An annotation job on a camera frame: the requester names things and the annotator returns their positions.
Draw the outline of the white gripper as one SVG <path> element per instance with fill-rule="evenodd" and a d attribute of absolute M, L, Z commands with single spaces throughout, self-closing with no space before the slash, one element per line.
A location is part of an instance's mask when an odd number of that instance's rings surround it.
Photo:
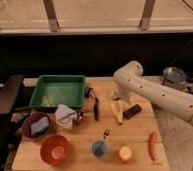
<path fill-rule="evenodd" d="M 128 104 L 130 104 L 131 96 L 132 96 L 132 93 L 130 91 L 123 90 L 121 88 L 114 88 L 111 90 L 109 98 L 111 100 L 123 100 L 127 102 Z"/>

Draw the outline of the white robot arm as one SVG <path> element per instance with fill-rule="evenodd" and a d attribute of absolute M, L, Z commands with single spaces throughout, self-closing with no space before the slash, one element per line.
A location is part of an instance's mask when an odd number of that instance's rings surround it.
<path fill-rule="evenodd" d="M 142 74 L 143 67 L 135 60 L 117 69 L 113 74 L 115 95 L 128 98 L 139 94 L 193 126 L 193 95 L 149 81 Z"/>

